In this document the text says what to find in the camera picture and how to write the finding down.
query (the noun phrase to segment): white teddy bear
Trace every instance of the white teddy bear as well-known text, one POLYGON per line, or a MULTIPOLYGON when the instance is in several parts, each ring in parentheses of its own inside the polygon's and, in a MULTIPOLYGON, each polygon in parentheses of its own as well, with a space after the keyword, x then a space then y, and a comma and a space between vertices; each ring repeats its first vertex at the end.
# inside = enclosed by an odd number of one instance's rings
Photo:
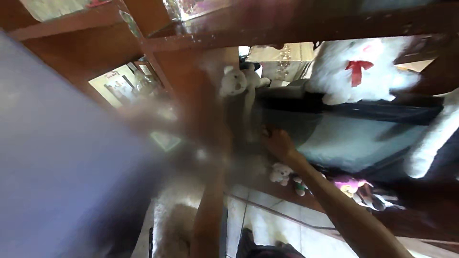
POLYGON ((287 185, 290 174, 293 173, 293 170, 282 163, 275 163, 273 165, 273 171, 269 175, 269 180, 271 182, 280 182, 280 185, 287 185))
POLYGON ((414 86, 419 75, 394 65, 411 37, 326 41, 315 58, 305 90, 325 93, 327 105, 360 100, 392 101, 390 90, 414 86))
POLYGON ((242 122, 246 131, 247 140, 252 141, 250 117, 252 106, 255 101, 255 88, 267 86, 271 81, 268 78, 260 78, 255 72, 255 66, 253 64, 250 64, 248 69, 242 71, 235 69, 233 66, 227 66, 224 68, 224 73, 222 85, 218 92, 220 97, 235 96, 241 94, 246 89, 248 90, 244 101, 242 122))

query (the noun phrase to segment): plush toy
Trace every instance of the plush toy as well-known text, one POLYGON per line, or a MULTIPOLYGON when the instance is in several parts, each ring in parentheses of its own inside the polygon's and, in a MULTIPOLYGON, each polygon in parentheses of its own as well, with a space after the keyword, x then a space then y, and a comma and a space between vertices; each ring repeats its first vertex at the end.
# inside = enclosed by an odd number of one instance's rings
POLYGON ((240 71, 233 66, 224 68, 225 75, 222 78, 222 85, 219 91, 220 97, 235 96, 241 94, 245 90, 248 93, 245 96, 244 111, 242 114, 242 122, 246 131, 246 138, 252 141, 252 132, 250 128, 250 117, 252 106, 255 101, 255 88, 264 87, 271 83, 268 78, 260 78, 255 72, 255 66, 249 64, 248 69, 240 71))
POLYGON ((437 155, 459 127, 459 88, 445 95, 443 110, 429 125, 419 142, 414 144, 405 159, 405 172, 412 178, 424 177, 437 155))
POLYGON ((393 62, 411 37, 326 41, 315 58, 305 90, 325 93, 322 101, 337 105, 360 100, 392 101, 389 90, 419 81, 415 72, 399 70, 393 62))
POLYGON ((333 178, 331 182, 343 193, 345 193, 347 196, 352 198, 354 194, 357 192, 359 187, 364 186, 365 184, 370 185, 373 187, 372 184, 367 182, 364 179, 355 179, 349 175, 341 175, 333 178))
POLYGON ((290 174, 293 173, 293 170, 282 163, 275 163, 273 165, 273 171, 269 175, 269 180, 271 182, 280 182, 281 185, 287 185, 288 180, 290 179, 290 174))
POLYGON ((309 190, 309 188, 304 184, 303 180, 298 176, 294 177, 293 181, 295 182, 295 192, 299 196, 304 196, 306 194, 306 190, 309 190))

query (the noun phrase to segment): tiled floor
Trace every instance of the tiled floor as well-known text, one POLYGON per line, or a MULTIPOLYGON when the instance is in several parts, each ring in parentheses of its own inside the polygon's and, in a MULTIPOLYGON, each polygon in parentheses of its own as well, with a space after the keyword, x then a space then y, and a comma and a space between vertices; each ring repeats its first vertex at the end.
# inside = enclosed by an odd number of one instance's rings
MULTIPOLYGON (((241 185, 235 186, 231 193, 240 198, 247 196, 246 198, 250 202, 270 208, 309 225, 334 228, 325 214, 283 201, 274 196, 249 190, 241 185)), ((357 257, 345 242, 302 226, 290 219, 270 213, 263 208, 228 197, 227 256, 229 258, 235 258, 239 236, 243 227, 253 230, 254 241, 259 245, 274 245, 276 241, 282 241, 291 244, 307 258, 357 257)))

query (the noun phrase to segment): red ribbon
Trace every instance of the red ribbon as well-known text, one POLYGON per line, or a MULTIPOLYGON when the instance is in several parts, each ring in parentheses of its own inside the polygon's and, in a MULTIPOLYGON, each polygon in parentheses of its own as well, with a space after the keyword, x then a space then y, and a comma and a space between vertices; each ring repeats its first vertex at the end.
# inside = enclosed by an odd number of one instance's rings
POLYGON ((362 68, 368 70, 374 66, 368 61, 349 61, 345 70, 352 69, 352 87, 356 87, 362 83, 362 68))

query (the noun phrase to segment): forearm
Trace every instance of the forearm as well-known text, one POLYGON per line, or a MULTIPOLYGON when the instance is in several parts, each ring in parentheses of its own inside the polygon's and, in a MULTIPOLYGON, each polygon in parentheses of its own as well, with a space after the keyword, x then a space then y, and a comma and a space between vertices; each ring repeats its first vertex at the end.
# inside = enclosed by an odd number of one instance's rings
POLYGON ((301 176, 342 237, 359 257, 413 257, 380 221, 332 185, 303 155, 291 151, 284 163, 301 176))
POLYGON ((216 258, 223 212, 224 173, 216 172, 204 191, 193 225, 191 258, 216 258))

